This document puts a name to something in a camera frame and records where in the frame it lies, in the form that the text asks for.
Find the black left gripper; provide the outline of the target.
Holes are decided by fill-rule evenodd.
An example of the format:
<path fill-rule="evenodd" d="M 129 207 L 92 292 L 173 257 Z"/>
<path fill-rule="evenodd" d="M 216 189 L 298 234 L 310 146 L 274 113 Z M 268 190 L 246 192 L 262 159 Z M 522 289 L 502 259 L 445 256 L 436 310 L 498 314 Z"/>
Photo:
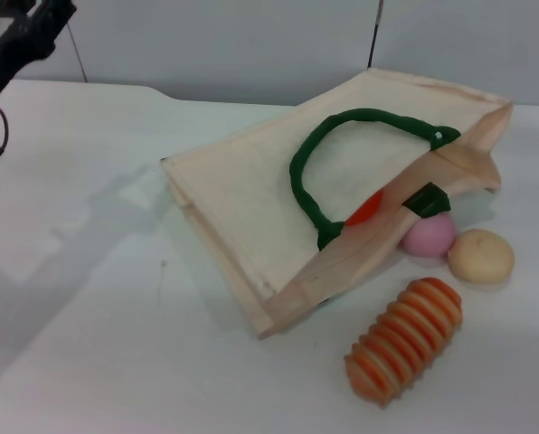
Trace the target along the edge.
<path fill-rule="evenodd" d="M 53 53 L 75 12 L 71 0 L 0 1 L 0 93 L 18 71 Z"/>

